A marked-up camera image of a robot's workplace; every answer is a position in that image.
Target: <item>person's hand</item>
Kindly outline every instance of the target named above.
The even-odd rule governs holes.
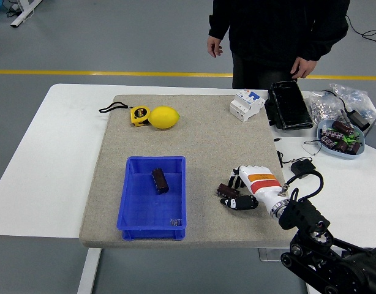
[[[222,46],[220,46],[220,39],[209,36],[207,40],[207,52],[213,57],[217,58],[220,56],[222,51]]]
[[[290,73],[293,74],[291,78],[306,78],[315,69],[317,61],[305,60],[297,57],[291,68]]]

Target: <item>brown capacitor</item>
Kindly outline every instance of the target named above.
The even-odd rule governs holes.
[[[323,136],[321,139],[320,139],[321,143],[326,146],[328,149],[333,149],[335,147],[335,142],[333,142],[330,138],[328,138],[327,136]]]
[[[354,132],[354,130],[351,127],[346,126],[341,121],[334,121],[333,128],[336,129],[338,132],[341,132],[342,134],[345,134],[348,136],[350,136]]]
[[[351,144],[347,147],[346,153],[347,153],[347,154],[351,154],[351,155],[356,155],[360,147],[361,147],[361,144],[360,144],[360,143],[358,143],[358,142],[353,142],[353,143],[351,143]]]
[[[342,134],[340,132],[335,132],[333,130],[327,130],[326,132],[323,132],[323,130],[321,130],[321,135],[327,136],[328,138],[330,138],[334,142],[341,141],[344,137],[344,134]]]
[[[235,199],[239,197],[239,190],[228,187],[225,184],[219,184],[217,194],[228,199]]]
[[[347,143],[344,141],[337,142],[336,146],[333,148],[335,151],[345,153],[347,150]]]
[[[169,191],[168,183],[166,182],[164,171],[161,168],[155,168],[152,172],[152,178],[156,184],[159,194],[164,194]]]

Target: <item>gray floor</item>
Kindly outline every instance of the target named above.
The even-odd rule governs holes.
[[[227,40],[220,58],[213,59],[206,51],[211,6],[211,1],[205,0],[44,0],[19,28],[10,27],[13,18],[7,18],[1,8],[0,70],[230,73]],[[376,29],[376,0],[352,1],[348,15],[359,31]],[[376,76],[376,43],[349,30],[313,74]],[[57,83],[231,87],[230,78],[0,75],[0,177],[48,89]],[[299,81],[302,90],[321,90],[330,83],[368,91],[376,106],[376,81]],[[0,293],[75,293],[85,254],[77,240],[48,239],[43,243],[0,237]],[[123,260],[130,260],[130,267]],[[184,266],[179,268],[176,260]],[[59,283],[42,274],[47,268]],[[266,287],[262,281],[268,276],[276,282]],[[94,291],[304,293],[301,284],[281,264],[260,263],[255,250],[105,251]]]

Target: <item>orange label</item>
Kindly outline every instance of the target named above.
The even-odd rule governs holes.
[[[256,173],[254,175],[249,175],[248,180],[251,182],[262,180],[262,179],[276,179],[271,173]]]

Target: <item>blue plastic tray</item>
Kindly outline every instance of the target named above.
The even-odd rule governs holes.
[[[161,168],[169,191],[158,194],[151,172]],[[182,240],[187,226],[186,159],[182,156],[127,159],[117,228],[124,240]]]
[[[327,128],[330,129],[330,128],[333,127],[333,123],[334,123],[334,120],[332,120],[332,119],[327,119],[327,120],[324,120],[324,121],[320,121],[318,123],[318,126],[317,126],[317,139],[320,139],[320,137],[321,137],[321,135],[320,135],[320,129],[322,129],[324,127],[324,125]],[[335,151],[335,150],[331,150],[331,149],[327,148],[325,145],[322,145],[321,149],[324,152],[330,153],[330,154],[338,156],[338,157],[343,157],[343,158],[347,158],[347,159],[355,159],[355,158],[357,158],[365,150],[365,136],[364,136],[363,131],[361,131],[358,127],[354,126],[354,129],[359,134],[359,140],[360,140],[360,143],[361,143],[361,147],[357,151],[356,155],[351,155],[351,154],[346,154],[346,153],[341,153],[341,152],[338,152],[338,151]]]

